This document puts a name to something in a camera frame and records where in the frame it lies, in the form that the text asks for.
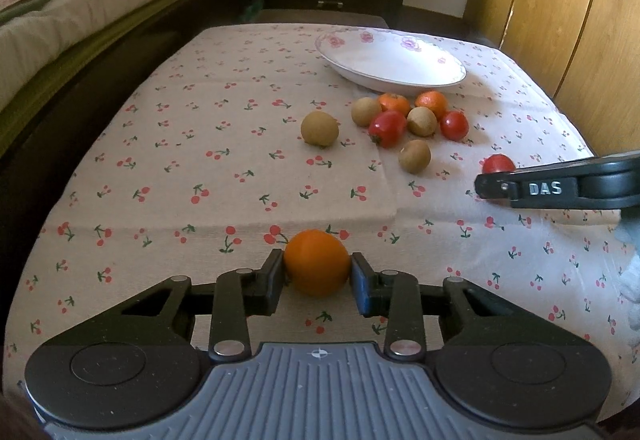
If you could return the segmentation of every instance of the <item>gray rubber grip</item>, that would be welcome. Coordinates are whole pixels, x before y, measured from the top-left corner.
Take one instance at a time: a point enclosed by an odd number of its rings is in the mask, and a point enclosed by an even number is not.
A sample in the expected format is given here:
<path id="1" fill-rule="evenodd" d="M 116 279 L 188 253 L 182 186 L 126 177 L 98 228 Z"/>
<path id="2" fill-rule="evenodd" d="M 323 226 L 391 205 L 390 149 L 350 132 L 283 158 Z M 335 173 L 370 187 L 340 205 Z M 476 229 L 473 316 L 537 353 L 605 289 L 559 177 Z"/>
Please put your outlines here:
<path id="1" fill-rule="evenodd" d="M 46 426 L 56 440 L 597 440 L 588 426 L 514 434 L 473 422 L 419 366 L 385 360 L 370 343 L 264 344 L 209 373 L 185 406 L 125 432 Z"/>

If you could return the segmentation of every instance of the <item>black handle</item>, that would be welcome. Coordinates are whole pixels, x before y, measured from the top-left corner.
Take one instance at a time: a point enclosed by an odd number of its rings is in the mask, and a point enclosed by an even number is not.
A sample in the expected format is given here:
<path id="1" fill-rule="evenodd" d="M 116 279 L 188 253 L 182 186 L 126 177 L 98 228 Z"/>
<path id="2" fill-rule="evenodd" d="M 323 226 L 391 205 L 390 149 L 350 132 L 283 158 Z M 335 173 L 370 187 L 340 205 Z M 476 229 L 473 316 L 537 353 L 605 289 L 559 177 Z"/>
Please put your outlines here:
<path id="1" fill-rule="evenodd" d="M 316 8 L 320 8 L 320 9 L 335 9 L 335 10 L 341 10 L 342 7 L 344 6 L 344 4 L 342 4 L 342 1 L 325 1 L 325 0 L 319 0 L 318 4 L 316 5 Z"/>

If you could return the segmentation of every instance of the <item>tablecloth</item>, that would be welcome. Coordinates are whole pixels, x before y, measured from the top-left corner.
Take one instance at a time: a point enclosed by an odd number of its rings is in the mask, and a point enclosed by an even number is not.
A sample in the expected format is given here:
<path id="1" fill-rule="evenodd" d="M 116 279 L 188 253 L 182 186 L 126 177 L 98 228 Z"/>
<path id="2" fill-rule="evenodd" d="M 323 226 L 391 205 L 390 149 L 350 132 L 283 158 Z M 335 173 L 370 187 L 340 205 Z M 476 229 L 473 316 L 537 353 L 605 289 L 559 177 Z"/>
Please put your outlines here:
<path id="1" fill-rule="evenodd" d="M 171 275 L 204 283 L 259 267 L 295 233 L 319 228 L 374 269 L 432 284 L 461 275 L 591 341 L 614 373 L 601 418 L 638 397 L 638 350 L 618 290 L 633 250 L 612 234 L 618 213 L 515 210 L 473 191 L 492 153 L 518 167 L 589 156 L 576 129 L 499 51 L 422 36 L 464 63 L 466 79 L 443 91 L 471 129 L 463 142 L 428 139 L 431 164 L 409 175 L 399 147 L 379 149 L 351 121 L 351 102 L 374 93 L 316 52 L 316 37 L 329 29 L 212 28 L 138 88 L 36 240 L 8 319 L 5 388 L 41 342 L 91 315 Z M 328 149 L 300 138 L 314 110 L 340 123 Z M 437 348 L 436 321 L 425 321 Z M 359 317 L 348 287 L 327 299 L 288 287 L 276 314 L 251 317 L 249 326 L 255 348 L 265 340 L 382 341 L 385 319 Z M 207 332 L 203 316 L 193 343 L 206 347 Z"/>

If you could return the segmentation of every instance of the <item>round pad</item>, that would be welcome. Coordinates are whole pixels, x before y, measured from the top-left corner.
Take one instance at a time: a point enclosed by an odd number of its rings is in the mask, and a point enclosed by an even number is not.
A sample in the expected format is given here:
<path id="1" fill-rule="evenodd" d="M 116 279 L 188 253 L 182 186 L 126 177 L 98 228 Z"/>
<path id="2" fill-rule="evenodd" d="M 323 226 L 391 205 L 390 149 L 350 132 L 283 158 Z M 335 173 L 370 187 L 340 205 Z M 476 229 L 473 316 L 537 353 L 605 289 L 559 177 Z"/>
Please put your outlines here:
<path id="1" fill-rule="evenodd" d="M 130 326 L 112 342 L 39 347 L 25 368 L 38 413 L 71 428 L 109 431 L 152 422 L 181 406 L 200 382 L 200 356 L 181 338 L 145 325 L 162 345 L 131 344 L 122 335 L 143 332 Z"/>
<path id="2" fill-rule="evenodd" d="M 435 374 L 463 409 L 527 430 L 593 418 L 610 385 L 609 364 L 591 344 L 447 343 L 436 357 Z"/>
<path id="3" fill-rule="evenodd" d="M 505 344 L 491 355 L 494 370 L 518 384 L 546 384 L 564 372 L 564 357 L 543 344 Z"/>
<path id="4" fill-rule="evenodd" d="M 112 386 L 132 379 L 145 367 L 145 352 L 132 344 L 87 346 L 71 360 L 71 372 L 96 386 Z"/>

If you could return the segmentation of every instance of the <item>drawer handle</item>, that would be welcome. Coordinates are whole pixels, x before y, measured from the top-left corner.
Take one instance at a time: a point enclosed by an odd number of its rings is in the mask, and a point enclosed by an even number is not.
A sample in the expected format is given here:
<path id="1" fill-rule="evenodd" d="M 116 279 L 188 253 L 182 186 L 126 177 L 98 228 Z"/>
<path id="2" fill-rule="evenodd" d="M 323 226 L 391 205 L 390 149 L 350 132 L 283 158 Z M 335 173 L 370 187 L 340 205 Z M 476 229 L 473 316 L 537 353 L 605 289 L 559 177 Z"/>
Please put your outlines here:
<path id="1" fill-rule="evenodd" d="M 342 9 L 344 5 L 342 1 L 318 1 L 317 8 L 331 8 L 334 7 L 338 10 Z"/>

